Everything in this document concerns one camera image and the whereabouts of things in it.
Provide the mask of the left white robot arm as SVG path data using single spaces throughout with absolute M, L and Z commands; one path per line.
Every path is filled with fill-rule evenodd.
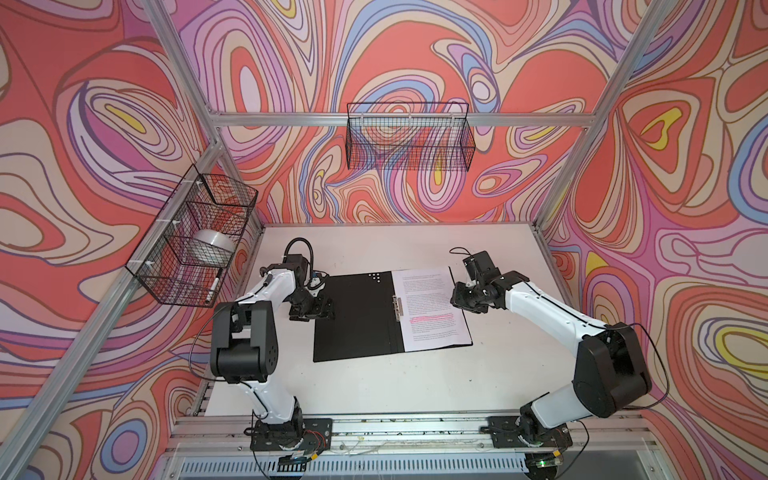
M 311 273 L 304 285 L 298 274 L 274 268 L 257 286 L 234 302 L 215 307 L 210 370 L 216 379 L 236 386 L 268 432 L 304 433 L 298 399 L 274 377 L 279 359 L 276 314 L 288 303 L 289 316 L 310 320 L 331 312 L 323 297 L 324 273 Z

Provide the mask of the white folder black inside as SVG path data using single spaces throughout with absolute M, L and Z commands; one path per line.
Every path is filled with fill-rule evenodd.
M 350 360 L 404 351 L 393 271 L 332 276 L 325 293 L 335 319 L 315 322 L 313 361 Z

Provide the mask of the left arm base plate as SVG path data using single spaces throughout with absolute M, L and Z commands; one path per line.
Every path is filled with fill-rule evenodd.
M 301 423 L 265 424 L 257 420 L 243 433 L 250 438 L 254 452 L 322 453 L 331 447 L 333 420 L 329 417 L 309 418 Z

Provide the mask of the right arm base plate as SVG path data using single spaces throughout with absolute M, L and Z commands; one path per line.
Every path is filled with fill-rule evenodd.
M 490 416 L 479 432 L 491 438 L 494 448 L 529 448 L 567 450 L 573 446 L 568 427 L 562 424 L 553 429 L 534 426 L 528 417 Z

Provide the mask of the printed paper sheet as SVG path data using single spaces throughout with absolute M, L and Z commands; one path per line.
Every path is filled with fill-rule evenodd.
M 396 270 L 392 282 L 405 352 L 473 345 L 463 311 L 451 304 L 449 266 Z

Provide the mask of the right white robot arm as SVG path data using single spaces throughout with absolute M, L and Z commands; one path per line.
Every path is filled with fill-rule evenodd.
M 575 358 L 569 384 L 520 408 L 514 431 L 521 441 L 533 445 L 569 422 L 608 418 L 651 391 L 651 376 L 632 326 L 598 322 L 546 294 L 522 273 L 501 272 L 486 251 L 464 257 L 463 265 L 469 281 L 455 284 L 453 306 L 475 314 L 499 309 L 520 315 Z

